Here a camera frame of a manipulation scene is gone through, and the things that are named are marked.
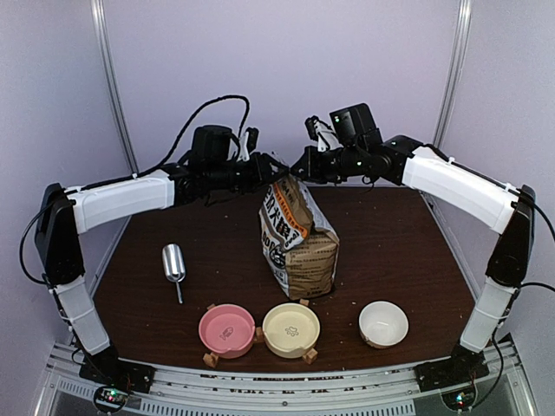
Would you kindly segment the brown dog food bag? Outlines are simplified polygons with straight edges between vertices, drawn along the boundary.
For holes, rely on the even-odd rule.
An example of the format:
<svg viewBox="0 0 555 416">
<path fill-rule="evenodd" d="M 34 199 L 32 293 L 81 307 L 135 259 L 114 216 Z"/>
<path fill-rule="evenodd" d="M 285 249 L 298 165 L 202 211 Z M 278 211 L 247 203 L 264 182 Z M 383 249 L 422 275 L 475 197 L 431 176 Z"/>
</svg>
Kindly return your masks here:
<svg viewBox="0 0 555 416">
<path fill-rule="evenodd" d="M 332 291 L 340 239 L 305 183 L 288 174 L 269 185 L 258 222 L 263 256 L 289 299 Z"/>
</svg>

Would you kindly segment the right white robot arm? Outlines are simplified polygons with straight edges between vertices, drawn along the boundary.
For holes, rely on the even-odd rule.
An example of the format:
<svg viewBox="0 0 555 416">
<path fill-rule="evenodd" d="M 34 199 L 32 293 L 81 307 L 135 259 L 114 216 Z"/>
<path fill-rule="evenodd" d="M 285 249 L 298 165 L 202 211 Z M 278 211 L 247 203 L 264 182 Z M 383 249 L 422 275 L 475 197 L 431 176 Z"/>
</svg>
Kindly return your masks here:
<svg viewBox="0 0 555 416">
<path fill-rule="evenodd" d="M 487 375 L 483 350 L 508 317 L 526 277 L 534 238 L 534 190 L 489 179 L 431 144 L 405 135 L 383 140 L 365 103 L 305 121 L 310 138 L 291 168 L 303 181 L 340 184 L 351 177 L 385 179 L 425 192 L 479 219 L 499 236 L 486 267 L 485 286 L 449 358 L 415 367 L 421 391 Z"/>
</svg>

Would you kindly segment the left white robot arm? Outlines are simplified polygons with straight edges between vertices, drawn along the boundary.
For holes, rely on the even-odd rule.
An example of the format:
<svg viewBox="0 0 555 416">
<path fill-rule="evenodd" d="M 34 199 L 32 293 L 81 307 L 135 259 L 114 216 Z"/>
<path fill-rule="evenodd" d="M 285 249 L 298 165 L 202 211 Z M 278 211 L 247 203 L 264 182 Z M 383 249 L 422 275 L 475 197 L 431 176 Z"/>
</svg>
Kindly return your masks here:
<svg viewBox="0 0 555 416">
<path fill-rule="evenodd" d="M 133 370 L 120 360 L 86 288 L 80 235 L 144 211 L 187 205 L 214 191 L 256 192 L 286 176 L 288 166 L 258 152 L 257 141 L 253 127 L 237 137 L 229 127 L 202 126 L 194 131 L 191 149 L 176 163 L 99 185 L 64 188 L 54 183 L 46 188 L 35 245 L 42 279 L 85 354 L 82 377 L 124 389 L 134 385 L 134 377 L 153 370 Z"/>
</svg>

